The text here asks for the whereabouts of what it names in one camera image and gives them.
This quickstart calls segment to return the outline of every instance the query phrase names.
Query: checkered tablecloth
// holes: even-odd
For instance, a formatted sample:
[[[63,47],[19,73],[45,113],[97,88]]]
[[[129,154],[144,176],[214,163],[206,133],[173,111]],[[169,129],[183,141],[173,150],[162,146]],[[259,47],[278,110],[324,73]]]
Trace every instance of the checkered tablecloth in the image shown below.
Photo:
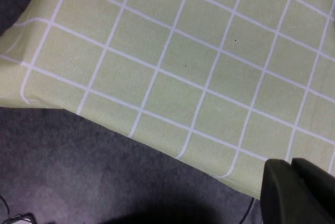
[[[334,5],[32,0],[0,38],[0,105],[65,108],[254,197],[268,158],[335,175]]]

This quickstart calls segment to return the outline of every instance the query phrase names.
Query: floor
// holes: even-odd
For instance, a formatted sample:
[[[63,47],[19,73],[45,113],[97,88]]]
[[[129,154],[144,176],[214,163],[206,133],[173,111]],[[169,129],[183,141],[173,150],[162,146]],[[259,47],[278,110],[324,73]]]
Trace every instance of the floor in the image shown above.
[[[0,0],[0,35],[28,3]],[[251,202],[186,164],[64,110],[0,108],[0,150],[0,194],[12,216],[31,212],[39,224],[133,223],[122,217],[135,213],[174,223],[238,224]],[[5,219],[0,202],[0,223]],[[260,222],[255,201],[244,224]]]

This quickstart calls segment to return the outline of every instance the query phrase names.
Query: black object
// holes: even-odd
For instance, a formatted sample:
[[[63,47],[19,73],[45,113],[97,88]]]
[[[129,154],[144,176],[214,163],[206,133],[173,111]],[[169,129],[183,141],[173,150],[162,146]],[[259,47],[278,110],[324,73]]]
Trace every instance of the black object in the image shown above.
[[[264,224],[335,224],[335,178],[305,159],[270,159],[260,203]]]

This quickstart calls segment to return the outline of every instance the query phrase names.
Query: black cable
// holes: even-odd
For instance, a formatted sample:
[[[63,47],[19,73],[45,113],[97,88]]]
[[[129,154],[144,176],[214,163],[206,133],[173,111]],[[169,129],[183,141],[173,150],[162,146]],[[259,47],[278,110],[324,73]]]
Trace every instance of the black cable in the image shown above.
[[[247,211],[245,212],[243,218],[240,220],[239,224],[244,223],[245,219],[247,218],[248,214],[250,213],[250,210],[251,210],[254,202],[255,202],[255,198],[252,198],[251,201],[250,201],[249,207],[248,207]]]
[[[5,206],[6,206],[6,208],[7,208],[7,215],[8,215],[8,218],[7,218],[7,220],[5,220],[5,221],[3,222],[3,224],[4,224],[4,223],[6,223],[6,221],[9,221],[9,220],[10,220],[10,211],[9,211],[9,206],[8,206],[6,200],[4,199],[4,197],[2,197],[2,196],[0,195],[0,199],[3,201],[3,203],[5,204]]]

